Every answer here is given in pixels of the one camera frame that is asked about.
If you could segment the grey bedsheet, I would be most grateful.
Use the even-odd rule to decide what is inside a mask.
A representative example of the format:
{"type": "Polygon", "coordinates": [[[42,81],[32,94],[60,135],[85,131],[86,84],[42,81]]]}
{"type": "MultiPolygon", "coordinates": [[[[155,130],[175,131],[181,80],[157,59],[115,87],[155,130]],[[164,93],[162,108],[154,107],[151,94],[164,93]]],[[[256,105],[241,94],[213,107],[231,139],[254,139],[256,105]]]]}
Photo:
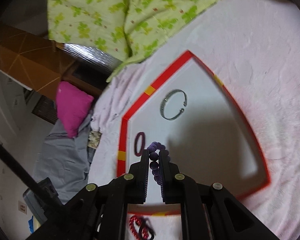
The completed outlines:
{"type": "Polygon", "coordinates": [[[88,182],[95,152],[88,147],[91,115],[87,115],[74,138],[68,137],[63,124],[57,120],[38,153],[33,178],[35,181],[49,178],[63,204],[88,182]]]}

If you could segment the floral patterned cloth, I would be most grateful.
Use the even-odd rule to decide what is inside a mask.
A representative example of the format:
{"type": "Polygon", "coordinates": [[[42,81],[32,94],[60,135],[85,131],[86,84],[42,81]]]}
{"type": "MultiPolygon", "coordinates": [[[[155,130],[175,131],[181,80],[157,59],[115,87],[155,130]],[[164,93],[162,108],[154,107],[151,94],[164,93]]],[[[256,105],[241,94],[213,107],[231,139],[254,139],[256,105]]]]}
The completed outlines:
{"type": "Polygon", "coordinates": [[[88,147],[97,149],[101,140],[102,133],[99,131],[90,131],[88,137],[88,147]]]}

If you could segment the red shallow tray box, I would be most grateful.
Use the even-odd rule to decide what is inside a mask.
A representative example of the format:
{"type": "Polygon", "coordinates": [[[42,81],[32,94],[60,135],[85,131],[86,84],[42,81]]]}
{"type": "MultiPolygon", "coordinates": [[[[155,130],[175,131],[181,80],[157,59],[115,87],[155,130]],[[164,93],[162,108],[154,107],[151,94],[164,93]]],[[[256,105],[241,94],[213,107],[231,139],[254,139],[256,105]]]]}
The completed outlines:
{"type": "Polygon", "coordinates": [[[145,133],[166,146],[181,173],[196,182],[220,183],[241,199],[267,187],[270,174],[264,153],[236,100],[213,71],[191,51],[183,52],[148,85],[121,119],[116,174],[140,160],[134,140],[145,133]],[[187,94],[185,112],[176,120],[160,115],[160,103],[173,89],[187,94]]]}

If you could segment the silver metal bangle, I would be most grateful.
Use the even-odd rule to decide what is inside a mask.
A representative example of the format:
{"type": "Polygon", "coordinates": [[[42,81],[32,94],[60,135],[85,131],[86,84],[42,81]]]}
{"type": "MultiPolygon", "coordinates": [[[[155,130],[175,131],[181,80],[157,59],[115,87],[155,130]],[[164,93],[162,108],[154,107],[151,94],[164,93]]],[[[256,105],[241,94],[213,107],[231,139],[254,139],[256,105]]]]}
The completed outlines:
{"type": "Polygon", "coordinates": [[[167,121],[179,118],[187,107],[187,94],[181,89],[169,91],[160,103],[160,115],[167,121]]]}

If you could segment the magenta pillow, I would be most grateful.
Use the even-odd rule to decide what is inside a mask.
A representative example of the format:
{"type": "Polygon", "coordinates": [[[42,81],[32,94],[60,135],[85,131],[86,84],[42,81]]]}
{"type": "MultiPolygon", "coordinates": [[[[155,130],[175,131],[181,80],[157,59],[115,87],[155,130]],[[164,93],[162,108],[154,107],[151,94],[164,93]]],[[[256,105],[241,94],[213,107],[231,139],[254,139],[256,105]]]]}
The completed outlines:
{"type": "Polygon", "coordinates": [[[78,129],[87,117],[94,97],[72,84],[61,81],[57,88],[57,117],[64,126],[68,137],[78,134],[78,129]]]}

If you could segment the silver foil insulation sheet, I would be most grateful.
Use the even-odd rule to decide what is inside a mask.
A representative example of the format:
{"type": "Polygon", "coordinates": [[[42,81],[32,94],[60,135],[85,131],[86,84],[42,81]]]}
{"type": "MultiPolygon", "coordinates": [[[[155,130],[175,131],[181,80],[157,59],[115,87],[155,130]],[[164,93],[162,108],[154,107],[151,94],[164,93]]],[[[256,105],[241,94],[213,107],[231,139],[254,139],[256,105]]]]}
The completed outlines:
{"type": "Polygon", "coordinates": [[[99,66],[110,73],[122,63],[119,59],[94,47],[65,43],[62,50],[79,61],[99,66]]]}

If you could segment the green clover quilt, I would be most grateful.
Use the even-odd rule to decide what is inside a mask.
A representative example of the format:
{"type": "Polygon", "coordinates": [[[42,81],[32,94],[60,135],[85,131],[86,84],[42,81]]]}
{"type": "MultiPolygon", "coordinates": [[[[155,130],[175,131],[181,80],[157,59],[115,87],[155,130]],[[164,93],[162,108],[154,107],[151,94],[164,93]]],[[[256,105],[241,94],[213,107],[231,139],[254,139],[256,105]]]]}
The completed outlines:
{"type": "Polygon", "coordinates": [[[219,0],[47,0],[49,39],[93,47],[120,61],[150,57],[219,0]]]}

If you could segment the pink fuzzy blanket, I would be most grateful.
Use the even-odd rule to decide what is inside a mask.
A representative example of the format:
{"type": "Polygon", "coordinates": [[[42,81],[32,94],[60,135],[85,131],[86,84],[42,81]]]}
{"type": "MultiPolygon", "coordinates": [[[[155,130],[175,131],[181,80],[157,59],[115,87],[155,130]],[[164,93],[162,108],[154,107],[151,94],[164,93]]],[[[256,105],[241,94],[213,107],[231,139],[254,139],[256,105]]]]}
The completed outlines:
{"type": "Polygon", "coordinates": [[[129,64],[98,99],[92,128],[102,134],[88,181],[116,176],[121,117],[185,50],[224,83],[251,124],[271,184],[244,200],[280,239],[300,236],[300,10],[289,0],[220,0],[146,61],[129,64]]]}

